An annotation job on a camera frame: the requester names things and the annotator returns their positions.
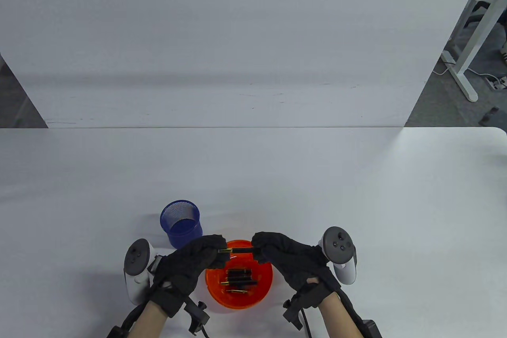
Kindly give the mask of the person's left hand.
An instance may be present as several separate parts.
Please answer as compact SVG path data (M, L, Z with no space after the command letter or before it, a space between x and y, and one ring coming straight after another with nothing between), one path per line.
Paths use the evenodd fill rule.
M163 256L154 272L148 301L158 305L169 318L181 309L207 269L223 269L230 260L220 250L227 248L222 235L203 235L172 254Z

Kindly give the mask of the person's right hand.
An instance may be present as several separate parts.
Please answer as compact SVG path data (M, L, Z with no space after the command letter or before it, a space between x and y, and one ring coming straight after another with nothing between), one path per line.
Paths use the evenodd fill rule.
M308 282L311 279L323 284L324 293L316 306L333 295L339 298L341 286L328 267L328 259L318 246L310 246L293 240L282 233L257 232L253 235L252 247L255 258L260 262L272 264L287 284L297 294L308 294L315 287Z

